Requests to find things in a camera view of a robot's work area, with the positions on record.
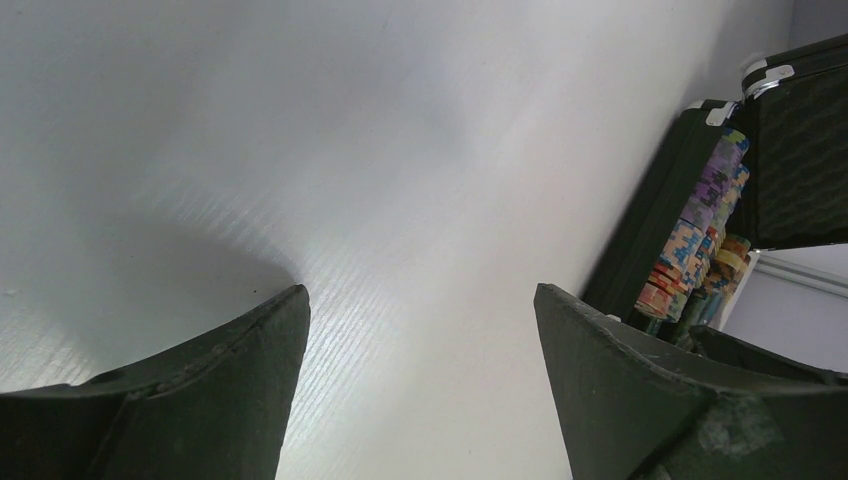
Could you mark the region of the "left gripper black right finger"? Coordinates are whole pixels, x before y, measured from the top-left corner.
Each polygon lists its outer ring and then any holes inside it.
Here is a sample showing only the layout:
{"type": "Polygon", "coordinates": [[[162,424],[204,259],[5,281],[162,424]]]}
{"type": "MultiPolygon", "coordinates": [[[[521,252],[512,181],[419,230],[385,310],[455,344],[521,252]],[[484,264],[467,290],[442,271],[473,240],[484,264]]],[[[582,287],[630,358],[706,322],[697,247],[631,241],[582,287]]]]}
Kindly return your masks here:
{"type": "Polygon", "coordinates": [[[843,479],[847,377],[697,326],[693,351],[537,287],[576,479],[843,479]]]}

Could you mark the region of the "black aluminium poker case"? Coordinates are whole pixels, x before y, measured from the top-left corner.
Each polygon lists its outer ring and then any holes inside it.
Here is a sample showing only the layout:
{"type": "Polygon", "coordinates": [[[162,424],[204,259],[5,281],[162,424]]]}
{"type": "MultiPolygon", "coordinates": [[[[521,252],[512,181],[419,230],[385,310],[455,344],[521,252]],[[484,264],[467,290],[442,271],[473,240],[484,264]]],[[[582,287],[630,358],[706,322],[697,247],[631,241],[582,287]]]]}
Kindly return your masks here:
{"type": "Polygon", "coordinates": [[[581,293],[584,302],[672,342],[679,321],[653,320],[635,303],[727,128],[750,140],[743,158],[750,177],[724,243],[747,256],[721,311],[752,252],[846,242],[846,37],[758,61],[742,87],[741,100],[699,101],[672,123],[581,293]]]}

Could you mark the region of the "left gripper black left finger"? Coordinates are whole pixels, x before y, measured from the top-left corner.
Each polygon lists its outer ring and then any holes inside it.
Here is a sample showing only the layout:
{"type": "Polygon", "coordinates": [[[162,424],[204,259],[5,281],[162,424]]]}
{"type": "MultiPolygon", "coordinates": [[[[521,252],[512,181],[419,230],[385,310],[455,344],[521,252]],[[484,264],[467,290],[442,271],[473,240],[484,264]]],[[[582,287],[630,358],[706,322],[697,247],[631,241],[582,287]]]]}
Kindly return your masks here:
{"type": "Polygon", "coordinates": [[[1,397],[5,479],[272,479],[305,354],[307,289],[79,385],[1,397]]]}

